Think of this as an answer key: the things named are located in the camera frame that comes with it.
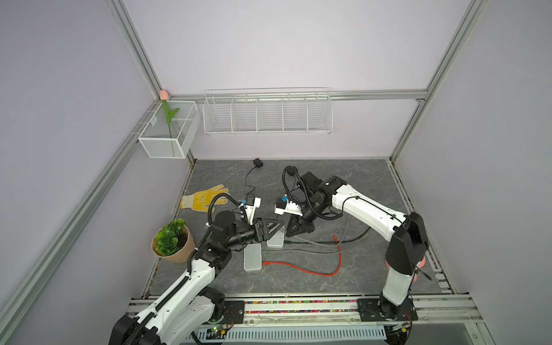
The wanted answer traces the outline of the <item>white network switch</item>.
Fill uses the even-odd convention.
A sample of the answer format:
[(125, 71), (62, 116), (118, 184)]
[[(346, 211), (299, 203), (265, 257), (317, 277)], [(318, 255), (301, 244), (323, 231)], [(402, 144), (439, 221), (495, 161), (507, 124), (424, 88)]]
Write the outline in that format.
[(245, 272), (257, 272), (262, 269), (262, 246), (254, 243), (244, 248), (243, 268)]
[(271, 249), (282, 249), (285, 241), (285, 233), (278, 231), (271, 239), (269, 239), (266, 244), (268, 248)]

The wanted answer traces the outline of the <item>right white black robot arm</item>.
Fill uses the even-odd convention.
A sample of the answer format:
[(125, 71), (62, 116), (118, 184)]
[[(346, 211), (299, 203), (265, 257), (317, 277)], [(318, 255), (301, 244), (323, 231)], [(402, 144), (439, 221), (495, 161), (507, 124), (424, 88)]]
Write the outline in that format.
[(416, 212), (404, 214), (388, 208), (335, 175), (323, 181), (311, 172), (301, 175), (296, 167), (287, 166), (282, 182), (285, 196), (276, 203), (275, 212), (290, 214), (287, 237), (312, 233), (317, 219), (335, 221), (348, 214), (388, 242), (385, 254), (388, 275), (376, 312), (389, 321), (402, 316), (429, 249), (423, 217)]

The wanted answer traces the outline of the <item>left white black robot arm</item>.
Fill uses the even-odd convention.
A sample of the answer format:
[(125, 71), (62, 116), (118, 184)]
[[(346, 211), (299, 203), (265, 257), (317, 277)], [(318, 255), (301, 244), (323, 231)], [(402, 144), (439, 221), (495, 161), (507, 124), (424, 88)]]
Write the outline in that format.
[(210, 288), (211, 282), (227, 266), (233, 252), (266, 242), (283, 228), (284, 222), (257, 218), (256, 205), (237, 201), (220, 193), (214, 201), (226, 198), (239, 210), (207, 211), (206, 233), (188, 257), (184, 273), (150, 306), (131, 318), (115, 323), (110, 344), (180, 344), (207, 321), (219, 321), (224, 313), (224, 294)]

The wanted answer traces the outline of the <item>yellow work glove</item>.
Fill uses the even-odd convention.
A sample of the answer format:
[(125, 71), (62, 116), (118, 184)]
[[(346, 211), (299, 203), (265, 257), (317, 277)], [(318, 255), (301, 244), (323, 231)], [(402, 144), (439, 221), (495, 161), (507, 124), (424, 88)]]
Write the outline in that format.
[(228, 188), (219, 184), (210, 189), (197, 191), (190, 195), (183, 195), (180, 201), (180, 210), (191, 209), (197, 212), (207, 212), (211, 201), (220, 193), (228, 193)]

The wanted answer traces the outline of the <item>green potted plant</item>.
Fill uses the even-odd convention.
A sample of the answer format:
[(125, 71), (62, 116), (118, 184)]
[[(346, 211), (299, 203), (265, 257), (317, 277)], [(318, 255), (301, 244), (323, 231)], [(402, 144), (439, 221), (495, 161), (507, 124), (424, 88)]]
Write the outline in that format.
[(153, 253), (162, 260), (173, 264), (185, 264), (196, 248), (196, 244), (186, 221), (177, 218), (155, 234), (151, 248)]

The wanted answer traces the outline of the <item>small white mesh basket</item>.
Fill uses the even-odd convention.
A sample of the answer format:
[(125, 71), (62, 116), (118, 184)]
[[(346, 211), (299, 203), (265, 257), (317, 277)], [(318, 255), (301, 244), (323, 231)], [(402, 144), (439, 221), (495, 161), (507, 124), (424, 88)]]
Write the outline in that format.
[(138, 140), (149, 158), (186, 159), (201, 124), (194, 101), (161, 101)]

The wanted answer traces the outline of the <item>pink watering can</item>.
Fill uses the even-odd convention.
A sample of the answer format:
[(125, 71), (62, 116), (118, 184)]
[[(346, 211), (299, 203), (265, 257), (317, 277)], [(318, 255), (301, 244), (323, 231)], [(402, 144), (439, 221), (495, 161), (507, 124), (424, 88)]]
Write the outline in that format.
[(415, 270), (415, 273), (414, 273), (414, 278), (413, 278), (413, 282), (415, 283), (418, 278), (420, 276), (424, 276), (426, 277), (427, 279), (431, 279), (424, 271), (423, 271), (423, 267), (425, 266), (426, 264), (426, 257), (423, 257), (422, 260), (416, 265), (416, 270)]

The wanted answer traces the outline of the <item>artificial pink tulip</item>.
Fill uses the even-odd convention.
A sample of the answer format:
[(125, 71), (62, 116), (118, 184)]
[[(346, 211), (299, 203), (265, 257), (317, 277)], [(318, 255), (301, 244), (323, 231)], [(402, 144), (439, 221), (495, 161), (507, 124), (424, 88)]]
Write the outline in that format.
[(173, 138), (171, 123), (172, 123), (172, 120), (174, 119), (174, 117), (180, 111), (180, 109), (179, 108), (175, 108), (175, 109), (170, 108), (170, 106), (168, 105), (168, 102), (170, 100), (170, 95), (166, 90), (160, 90), (159, 91), (159, 97), (160, 97), (160, 100), (162, 102), (162, 107), (163, 107), (164, 112), (165, 112), (165, 118), (166, 118), (166, 122), (167, 122), (167, 125), (168, 125), (169, 138)]

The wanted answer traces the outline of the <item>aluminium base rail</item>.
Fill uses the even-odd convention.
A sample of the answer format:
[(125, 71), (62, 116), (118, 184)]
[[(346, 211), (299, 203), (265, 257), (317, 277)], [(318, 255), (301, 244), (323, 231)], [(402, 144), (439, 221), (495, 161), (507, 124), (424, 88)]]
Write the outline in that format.
[(469, 344), (492, 344), (467, 295), (410, 296), (400, 306), (366, 295), (225, 298), (207, 288), (175, 298), (136, 300), (113, 327), (111, 344), (315, 343), (381, 340), (405, 344), (417, 326), (459, 326)]

